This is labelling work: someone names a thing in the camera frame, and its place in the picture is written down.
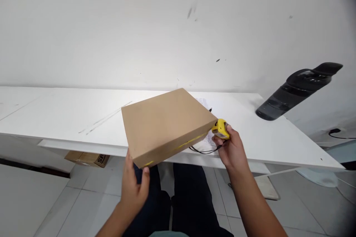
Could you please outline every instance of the bottle lid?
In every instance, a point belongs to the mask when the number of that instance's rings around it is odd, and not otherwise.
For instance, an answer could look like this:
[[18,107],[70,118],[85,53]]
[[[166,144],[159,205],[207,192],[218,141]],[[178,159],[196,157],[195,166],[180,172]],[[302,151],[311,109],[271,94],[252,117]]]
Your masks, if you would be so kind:
[[312,71],[316,74],[320,75],[325,75],[325,76],[333,76],[336,74],[343,65],[339,63],[333,63],[333,62],[325,62],[323,64],[320,64],[316,68],[314,68]]

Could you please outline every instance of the yellow tape measure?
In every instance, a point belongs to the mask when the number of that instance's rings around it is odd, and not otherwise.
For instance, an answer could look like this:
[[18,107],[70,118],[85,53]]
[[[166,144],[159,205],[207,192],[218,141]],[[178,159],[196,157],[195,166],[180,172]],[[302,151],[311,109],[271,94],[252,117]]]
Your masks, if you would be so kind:
[[227,122],[220,118],[211,128],[211,131],[220,139],[228,140],[230,139],[230,134],[227,132],[227,126]]

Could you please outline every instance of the cardboard box under table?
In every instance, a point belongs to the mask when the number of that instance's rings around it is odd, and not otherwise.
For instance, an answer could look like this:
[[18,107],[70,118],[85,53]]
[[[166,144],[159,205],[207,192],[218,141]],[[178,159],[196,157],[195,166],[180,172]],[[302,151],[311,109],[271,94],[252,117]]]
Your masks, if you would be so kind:
[[109,160],[109,157],[110,156],[104,154],[69,151],[65,159],[78,165],[104,168]]
[[130,155],[154,166],[203,140],[217,118],[186,90],[177,89],[122,108]]

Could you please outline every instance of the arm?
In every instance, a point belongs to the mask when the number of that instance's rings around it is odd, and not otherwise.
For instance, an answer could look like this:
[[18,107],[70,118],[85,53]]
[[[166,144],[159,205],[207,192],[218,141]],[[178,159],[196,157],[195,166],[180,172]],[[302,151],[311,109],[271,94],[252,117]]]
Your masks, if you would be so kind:
[[149,189],[149,168],[142,174],[142,183],[137,184],[134,163],[127,151],[122,175],[121,201],[116,205],[111,216],[98,232],[96,237],[120,237],[130,226],[133,219],[142,209]]
[[244,146],[237,131],[227,126],[230,141],[214,136],[221,161],[230,177],[238,209],[248,237],[287,237],[286,232],[264,199],[248,166]]

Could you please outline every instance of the yellow tape line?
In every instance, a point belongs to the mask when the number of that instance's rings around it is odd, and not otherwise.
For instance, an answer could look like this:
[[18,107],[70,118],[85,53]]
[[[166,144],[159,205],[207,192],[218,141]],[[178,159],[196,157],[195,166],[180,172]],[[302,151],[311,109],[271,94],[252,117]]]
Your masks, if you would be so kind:
[[[207,132],[206,132],[206,133],[203,133],[203,134],[201,134],[201,135],[199,135],[199,136],[197,136],[197,137],[191,139],[190,141],[187,141],[186,143],[184,143],[184,144],[178,146],[177,148],[172,149],[172,151],[177,150],[177,149],[179,149],[179,148],[185,146],[186,144],[191,143],[192,141],[195,141],[196,139],[202,137],[202,136],[205,135],[205,134],[208,134],[208,133],[207,133]],[[151,161],[151,162],[145,164],[144,167],[147,167],[148,165],[150,165],[150,164],[152,164],[152,163],[153,163],[153,161]]]
[[150,165],[151,163],[153,163],[153,161],[151,161],[151,162],[145,164],[144,167],[147,167],[147,166]]
[[177,150],[177,149],[179,149],[179,148],[185,146],[186,144],[191,143],[192,141],[195,141],[196,139],[202,137],[202,136],[205,135],[205,134],[207,134],[207,133],[203,133],[203,134],[201,134],[201,135],[195,137],[194,139],[191,139],[190,141],[187,141],[186,143],[184,143],[184,144],[178,146],[177,148],[174,148],[173,150]]

